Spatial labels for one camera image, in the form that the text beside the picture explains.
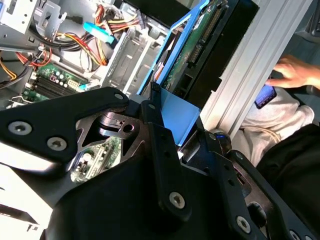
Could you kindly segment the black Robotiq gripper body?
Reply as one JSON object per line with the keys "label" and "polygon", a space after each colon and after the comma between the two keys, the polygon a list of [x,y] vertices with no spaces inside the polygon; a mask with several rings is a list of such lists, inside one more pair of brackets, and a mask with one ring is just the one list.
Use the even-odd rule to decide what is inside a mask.
{"label": "black Robotiq gripper body", "polygon": [[250,215],[232,163],[200,121],[178,158],[160,117],[109,113],[122,161],[66,193],[47,240],[248,240]]}

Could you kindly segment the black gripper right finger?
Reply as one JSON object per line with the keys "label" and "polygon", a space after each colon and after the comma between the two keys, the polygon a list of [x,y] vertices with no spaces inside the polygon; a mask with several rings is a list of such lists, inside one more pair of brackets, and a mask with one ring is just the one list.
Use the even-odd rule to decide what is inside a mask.
{"label": "black gripper right finger", "polygon": [[224,154],[220,140],[204,132],[227,224],[239,240],[314,240],[308,229],[263,176],[237,150]]}

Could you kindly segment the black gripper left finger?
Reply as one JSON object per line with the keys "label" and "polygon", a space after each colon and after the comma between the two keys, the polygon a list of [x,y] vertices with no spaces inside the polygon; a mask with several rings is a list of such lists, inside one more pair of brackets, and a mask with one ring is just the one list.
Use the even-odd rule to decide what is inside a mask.
{"label": "black gripper left finger", "polygon": [[116,88],[73,94],[0,113],[1,161],[44,177],[64,176],[76,154],[108,137],[122,139],[119,165],[72,189],[54,209],[62,218],[154,215],[186,222],[192,209],[162,91],[141,103]]}

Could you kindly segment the person's hand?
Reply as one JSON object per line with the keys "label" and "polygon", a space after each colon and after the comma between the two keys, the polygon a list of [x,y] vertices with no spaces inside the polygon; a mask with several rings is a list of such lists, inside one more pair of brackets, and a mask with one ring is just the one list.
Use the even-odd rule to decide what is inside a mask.
{"label": "person's hand", "polygon": [[292,55],[280,58],[273,68],[282,78],[270,78],[266,85],[280,88],[313,86],[320,89],[320,67],[299,60]]}

